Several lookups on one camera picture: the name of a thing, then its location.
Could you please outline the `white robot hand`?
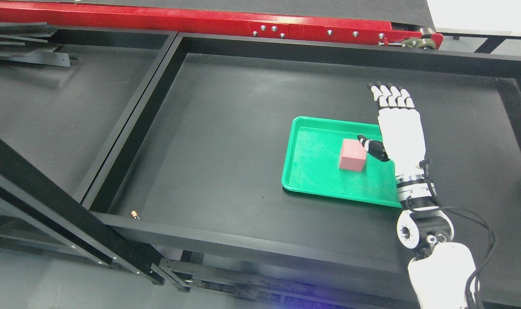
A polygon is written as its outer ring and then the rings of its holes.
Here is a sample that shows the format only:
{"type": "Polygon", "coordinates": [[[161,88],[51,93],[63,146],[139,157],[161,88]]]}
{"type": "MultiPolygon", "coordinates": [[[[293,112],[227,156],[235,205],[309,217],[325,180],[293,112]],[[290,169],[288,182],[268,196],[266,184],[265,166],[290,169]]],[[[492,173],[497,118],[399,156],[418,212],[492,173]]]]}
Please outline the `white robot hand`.
{"type": "Polygon", "coordinates": [[[378,106],[382,140],[358,135],[365,151],[379,161],[392,161],[396,179],[421,175],[420,162],[427,152],[420,113],[410,93],[392,84],[370,83],[369,90],[378,106]]]}

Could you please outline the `white robot forearm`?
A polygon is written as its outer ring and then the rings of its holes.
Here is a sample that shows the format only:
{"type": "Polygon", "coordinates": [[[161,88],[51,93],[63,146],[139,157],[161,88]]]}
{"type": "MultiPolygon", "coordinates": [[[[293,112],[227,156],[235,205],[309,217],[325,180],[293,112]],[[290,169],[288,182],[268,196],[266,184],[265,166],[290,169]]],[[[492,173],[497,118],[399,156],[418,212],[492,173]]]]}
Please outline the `white robot forearm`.
{"type": "Polygon", "coordinates": [[[454,225],[437,204],[433,182],[423,174],[396,177],[403,208],[396,223],[401,244],[414,252],[407,270],[422,309],[473,309],[475,270],[470,250],[454,241],[454,225]]]}

